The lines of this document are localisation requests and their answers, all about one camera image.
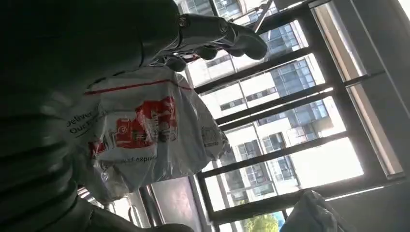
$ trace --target window frame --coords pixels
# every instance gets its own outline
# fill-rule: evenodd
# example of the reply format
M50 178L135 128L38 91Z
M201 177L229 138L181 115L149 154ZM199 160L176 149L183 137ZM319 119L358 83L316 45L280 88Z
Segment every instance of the window frame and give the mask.
M204 205L208 213L209 221L213 223L217 231L219 228L218 226L222 224L234 223L236 221L252 218L255 215L284 211L286 208L293 207L306 189L214 211L205 182L206 178L218 176L220 174L239 170L241 168L251 167L255 164L263 164L263 162L272 161L277 158L283 157L286 159L286 157L290 154L321 146L335 140L343 138L350 139L364 174L362 176L337 181L310 189L318 192L325 198L331 198L364 189L384 186L390 184L392 181L401 181L401 179L389 179L384 173L381 162L378 160L369 136L366 133L366 130L346 89L352 83L349 81L343 82L343 78L339 72L337 63L333 59L332 51L328 47L326 39L322 35L321 28L319 27L315 15L311 10L316 6L327 2L329 2L329 0L306 0L293 8L267 17L258 31L258 34L263 34L267 31L298 20L299 25L304 32L307 43L309 44L308 47L303 47L299 50L265 60L264 62L258 63L253 67L240 70L236 73L216 79L195 88L195 91L198 94L215 91L215 89L220 87L249 78L250 76L262 73L271 68L279 68L298 58L313 54L325 79L324 84L318 84L279 99L271 100L254 107L223 116L216 119L216 122L222 131L232 130L246 124L265 119L268 116L278 115L287 110L294 109L305 104L313 103L319 110L319 105L315 102L326 97L333 97L335 105L340 113L340 117L346 127L346 131L339 132L334 135L307 140L305 143L293 145L291 147L284 147L281 150L273 150L265 155L256 156L243 161L224 165L222 167L217 167L216 163L214 163L213 170L199 172L196 176L203 196ZM252 28L254 24L255 23L252 23L248 25L248 27ZM355 79L355 83L360 82L360 78L363 80L367 79L366 76L359 77ZM294 170L291 168L289 170L292 172L293 176L296 175L296 173L293 172ZM233 190L230 194L236 191L240 191L240 189Z

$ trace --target plastic bag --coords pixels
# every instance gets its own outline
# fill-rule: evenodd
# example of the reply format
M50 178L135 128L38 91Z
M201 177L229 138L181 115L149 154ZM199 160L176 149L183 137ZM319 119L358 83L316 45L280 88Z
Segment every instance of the plastic bag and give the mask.
M144 68L91 85L67 114L79 182L100 202L195 174L230 149L185 78Z
M280 232L355 232L325 200L308 191L294 206Z

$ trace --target tree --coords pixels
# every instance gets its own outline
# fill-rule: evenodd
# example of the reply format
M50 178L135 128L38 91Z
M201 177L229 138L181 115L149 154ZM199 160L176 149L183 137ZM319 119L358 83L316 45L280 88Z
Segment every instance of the tree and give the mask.
M247 232L279 232L278 220L271 215L262 215L246 220Z

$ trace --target red stripe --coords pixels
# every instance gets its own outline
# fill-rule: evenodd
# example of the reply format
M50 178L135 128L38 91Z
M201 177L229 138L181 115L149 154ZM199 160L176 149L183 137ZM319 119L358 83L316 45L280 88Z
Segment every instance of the red stripe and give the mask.
M178 85L178 83L176 83L173 80L160 80L160 81L148 82L148 83L143 83L143 84L121 86L121 87L115 87L115 88L106 88L106 89L100 89L100 90L96 90L96 91L88 91L88 92L85 92L84 95L94 95L94 94L112 92L112 91L123 90L123 89L128 89L128 88L135 88L135 87L141 87L141 86L150 86L150 85L155 85L155 84L164 83L164 82L171 82L172 84L174 84L175 86L177 86L179 88L183 88L183 89L186 89L186 90L193 90L190 87L180 86L180 85Z

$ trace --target window pane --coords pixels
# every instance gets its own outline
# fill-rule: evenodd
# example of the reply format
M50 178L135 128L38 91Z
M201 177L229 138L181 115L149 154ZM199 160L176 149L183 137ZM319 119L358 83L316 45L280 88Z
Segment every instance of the window pane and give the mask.
M213 60L199 59L187 65L193 85L195 87L211 82L218 78L228 76L234 72L256 65L257 63L266 62L275 57L296 51L302 47L307 47L306 39L300 29L297 21L291 22L285 26L270 30L260 37L266 42L268 52L261 60L253 60L248 56L232 57L225 51L219 51ZM299 67L298 75L312 75L315 61L306 61L303 67Z
M234 19L234 23L239 24L239 25L248 25L250 23L254 23L258 20L259 16L262 13L262 10L254 11L256 7L259 7L263 3L267 3L267 0L245 0L243 1L245 4L242 4L241 7L243 7L241 14L237 14L234 16L229 17L230 19ZM274 15L278 12L276 9L276 6L274 3L272 3L269 7L269 10L266 13L266 17Z
M270 59L299 50L308 45L297 21L267 31L261 34L260 37L268 46L266 56L261 60L253 60L246 55L233 57L233 62L237 71L256 65L257 63L269 61Z
M193 85L199 86L234 73L231 56L221 50L213 60L199 59L187 64Z
M247 160L345 130L333 98L327 97L225 131L232 151L217 164L220 167ZM285 170L284 164L288 161L280 162L278 168ZM286 179L291 175L291 172L281 172L278 178Z
M174 0L181 14L214 16L209 0Z
M244 231L244 232L279 232L285 224L282 212L261 215L248 218L234 223L220 225L221 232Z
M215 211L362 175L349 138L206 179ZM219 184L212 178L220 179Z
M303 74L302 69L307 69L308 74ZM243 79L240 84L230 84L204 93L201 99L212 116L220 118L321 83L324 83L324 79L316 59L308 55ZM325 111L324 106L313 109L316 118Z

